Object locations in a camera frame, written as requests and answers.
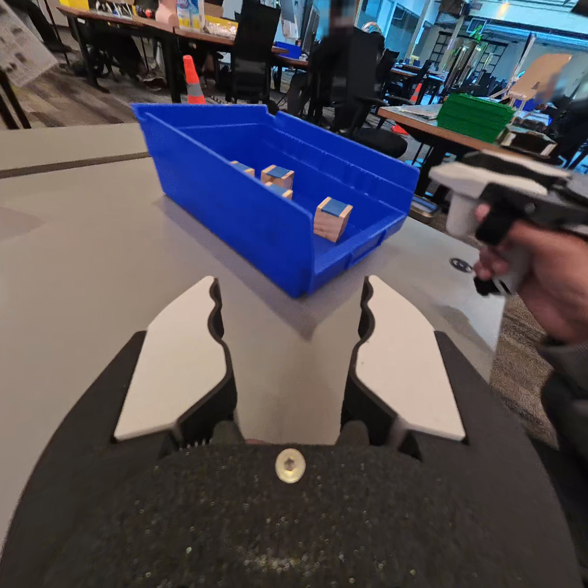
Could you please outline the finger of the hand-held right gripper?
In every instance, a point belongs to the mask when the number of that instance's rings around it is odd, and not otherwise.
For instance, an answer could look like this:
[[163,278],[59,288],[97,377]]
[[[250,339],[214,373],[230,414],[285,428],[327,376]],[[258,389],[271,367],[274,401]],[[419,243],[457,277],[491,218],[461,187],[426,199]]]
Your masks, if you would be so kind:
[[505,175],[463,163],[449,163],[432,167],[431,180],[450,190],[452,196],[446,219],[446,230],[455,238],[473,236],[479,221],[475,211],[482,201],[483,191],[498,185],[499,191],[514,189],[526,196],[546,196],[547,190],[537,182],[515,175]]
[[529,179],[540,185],[553,185],[571,178],[571,173],[567,170],[506,152],[488,150],[471,152],[466,154],[460,162],[473,168]]

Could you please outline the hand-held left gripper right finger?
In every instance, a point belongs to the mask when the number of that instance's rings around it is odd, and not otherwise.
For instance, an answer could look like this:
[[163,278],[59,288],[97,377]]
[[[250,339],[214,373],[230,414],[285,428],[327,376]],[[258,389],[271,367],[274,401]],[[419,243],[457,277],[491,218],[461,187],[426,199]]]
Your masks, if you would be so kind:
[[399,447],[413,432],[463,442],[465,427],[429,320],[378,276],[364,278],[360,308],[341,428],[362,422],[375,446]]

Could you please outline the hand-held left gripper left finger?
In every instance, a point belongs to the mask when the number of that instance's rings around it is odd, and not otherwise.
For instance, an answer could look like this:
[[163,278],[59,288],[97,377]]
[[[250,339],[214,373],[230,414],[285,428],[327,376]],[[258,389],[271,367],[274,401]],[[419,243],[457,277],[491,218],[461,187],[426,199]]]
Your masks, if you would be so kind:
[[219,281],[205,276],[151,321],[114,430],[117,442],[158,433],[180,446],[233,419],[237,391],[223,341]]

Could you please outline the blue plastic bin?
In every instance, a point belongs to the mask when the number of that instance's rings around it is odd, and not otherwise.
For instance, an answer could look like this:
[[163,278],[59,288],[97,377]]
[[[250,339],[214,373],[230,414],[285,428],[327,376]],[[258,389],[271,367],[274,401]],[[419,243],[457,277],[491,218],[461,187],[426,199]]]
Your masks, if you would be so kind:
[[[132,104],[163,193],[292,298],[310,295],[402,227],[416,168],[264,105]],[[231,165],[255,169],[255,177]],[[293,170],[293,197],[262,169]],[[353,210],[337,243],[313,234],[327,197]]]

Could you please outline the person's right forearm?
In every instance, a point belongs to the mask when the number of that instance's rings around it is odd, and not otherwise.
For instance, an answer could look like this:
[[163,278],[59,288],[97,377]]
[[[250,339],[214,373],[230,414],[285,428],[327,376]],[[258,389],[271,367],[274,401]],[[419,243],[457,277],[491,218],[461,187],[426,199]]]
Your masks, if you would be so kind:
[[560,445],[587,464],[587,341],[568,344],[552,337],[538,348],[552,372],[541,402]]

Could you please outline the grey desk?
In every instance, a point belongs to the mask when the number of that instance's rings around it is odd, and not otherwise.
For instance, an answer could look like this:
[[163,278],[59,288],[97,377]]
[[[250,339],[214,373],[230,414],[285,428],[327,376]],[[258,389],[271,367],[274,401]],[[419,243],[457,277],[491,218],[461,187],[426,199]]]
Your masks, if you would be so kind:
[[504,302],[450,260],[478,253],[413,219],[294,299],[163,195],[137,123],[1,131],[1,539],[63,418],[135,332],[218,278],[246,437],[330,444],[360,295],[376,275],[489,380]]

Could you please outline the person's right hand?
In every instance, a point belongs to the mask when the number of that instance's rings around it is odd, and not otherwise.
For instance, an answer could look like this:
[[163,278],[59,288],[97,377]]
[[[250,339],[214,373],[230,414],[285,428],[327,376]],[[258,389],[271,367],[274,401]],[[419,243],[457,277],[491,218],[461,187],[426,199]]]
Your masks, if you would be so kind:
[[519,220],[500,245],[481,250],[476,276],[489,281],[509,273],[506,254],[514,247],[530,254],[518,295],[537,323],[562,344],[587,342],[587,241]]

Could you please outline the green board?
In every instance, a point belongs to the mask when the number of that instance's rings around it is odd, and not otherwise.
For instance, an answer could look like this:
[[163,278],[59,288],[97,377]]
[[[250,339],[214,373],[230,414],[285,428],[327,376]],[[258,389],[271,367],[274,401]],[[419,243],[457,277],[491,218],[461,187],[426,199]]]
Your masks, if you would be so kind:
[[494,143],[515,113],[515,109],[500,102],[452,93],[441,106],[436,121],[438,128]]

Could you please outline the dark wooden table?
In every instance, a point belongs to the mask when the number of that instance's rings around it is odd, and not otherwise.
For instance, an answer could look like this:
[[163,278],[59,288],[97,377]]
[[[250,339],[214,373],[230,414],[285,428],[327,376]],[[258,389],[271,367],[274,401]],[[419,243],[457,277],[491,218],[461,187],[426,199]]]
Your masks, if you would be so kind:
[[499,145],[483,142],[452,130],[439,128],[432,121],[403,112],[400,107],[381,107],[377,115],[380,118],[397,123],[417,142],[430,147],[429,153],[425,156],[420,168],[420,175],[415,188],[415,196],[418,197],[427,197],[430,184],[430,169],[440,165],[447,153],[460,159],[469,152],[493,151],[500,155],[533,160],[532,156],[510,151]]

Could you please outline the black office chair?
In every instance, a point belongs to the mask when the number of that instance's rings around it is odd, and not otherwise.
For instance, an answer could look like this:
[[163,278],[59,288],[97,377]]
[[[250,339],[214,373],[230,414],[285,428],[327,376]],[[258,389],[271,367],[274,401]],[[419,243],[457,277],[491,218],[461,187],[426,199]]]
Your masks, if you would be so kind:
[[231,51],[231,76],[226,101],[268,104],[272,47],[281,10],[243,1]]

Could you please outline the orange traffic cone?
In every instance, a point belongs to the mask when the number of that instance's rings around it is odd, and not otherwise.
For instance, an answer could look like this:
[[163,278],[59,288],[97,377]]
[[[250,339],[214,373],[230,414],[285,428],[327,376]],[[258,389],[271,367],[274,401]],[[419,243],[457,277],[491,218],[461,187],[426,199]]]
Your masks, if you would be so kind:
[[200,80],[191,55],[183,55],[183,69],[187,86],[187,101],[191,105],[206,105]]

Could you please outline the brown work table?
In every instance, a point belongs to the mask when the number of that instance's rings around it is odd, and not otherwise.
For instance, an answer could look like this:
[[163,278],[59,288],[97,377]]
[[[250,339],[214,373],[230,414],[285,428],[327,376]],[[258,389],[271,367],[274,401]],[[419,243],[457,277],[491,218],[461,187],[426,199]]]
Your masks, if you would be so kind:
[[119,17],[111,13],[94,12],[90,9],[76,8],[69,5],[53,3],[51,5],[67,17],[74,33],[78,33],[78,22],[105,22],[106,26],[98,26],[100,32],[115,32],[129,34],[139,38],[153,38],[160,42],[166,72],[166,81],[174,104],[182,102],[182,94],[185,93],[186,83],[183,76],[179,76],[174,69],[178,59],[178,39],[185,38],[193,40],[211,49],[217,49],[224,53],[230,53],[234,47],[235,40],[227,36],[214,35],[196,29],[181,29],[168,24],[157,22],[153,19],[146,19],[132,15],[131,18]]

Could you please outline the printed paper sign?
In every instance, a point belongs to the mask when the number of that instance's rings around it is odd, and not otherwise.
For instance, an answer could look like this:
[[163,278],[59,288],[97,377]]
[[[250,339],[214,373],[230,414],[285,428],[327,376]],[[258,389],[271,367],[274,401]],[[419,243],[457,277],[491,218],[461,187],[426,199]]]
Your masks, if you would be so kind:
[[57,65],[54,55],[1,1],[1,70],[11,84],[23,87]]

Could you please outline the black metal frame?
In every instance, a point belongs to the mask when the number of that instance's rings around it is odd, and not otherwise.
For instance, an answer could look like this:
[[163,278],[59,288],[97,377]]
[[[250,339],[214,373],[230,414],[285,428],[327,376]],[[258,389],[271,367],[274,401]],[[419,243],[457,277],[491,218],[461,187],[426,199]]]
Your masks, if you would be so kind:
[[32,128],[4,70],[1,70],[1,120],[10,130]]

